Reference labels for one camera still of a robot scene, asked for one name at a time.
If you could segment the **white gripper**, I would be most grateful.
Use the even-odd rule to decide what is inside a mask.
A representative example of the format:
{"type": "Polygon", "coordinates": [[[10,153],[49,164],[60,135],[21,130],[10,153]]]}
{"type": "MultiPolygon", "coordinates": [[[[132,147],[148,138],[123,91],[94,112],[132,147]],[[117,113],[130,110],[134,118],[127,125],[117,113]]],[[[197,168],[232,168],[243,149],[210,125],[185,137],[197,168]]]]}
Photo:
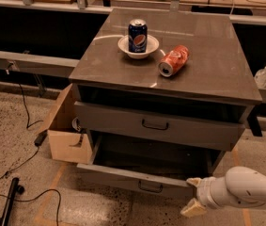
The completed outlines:
{"type": "Polygon", "coordinates": [[[180,211],[186,218],[201,216],[207,208],[220,209],[233,203],[229,183],[225,177],[188,178],[188,185],[196,187],[196,198],[192,198],[180,211]]]}

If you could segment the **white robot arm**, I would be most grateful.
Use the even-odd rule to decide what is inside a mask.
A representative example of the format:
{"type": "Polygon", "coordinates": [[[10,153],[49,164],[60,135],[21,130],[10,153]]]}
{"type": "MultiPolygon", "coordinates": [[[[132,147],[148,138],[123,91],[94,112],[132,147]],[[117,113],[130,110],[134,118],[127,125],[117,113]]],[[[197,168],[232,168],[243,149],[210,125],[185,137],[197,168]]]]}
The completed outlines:
{"type": "Polygon", "coordinates": [[[247,167],[233,167],[223,177],[188,178],[187,184],[196,194],[180,211],[186,218],[226,206],[266,208],[266,176],[247,167]]]}

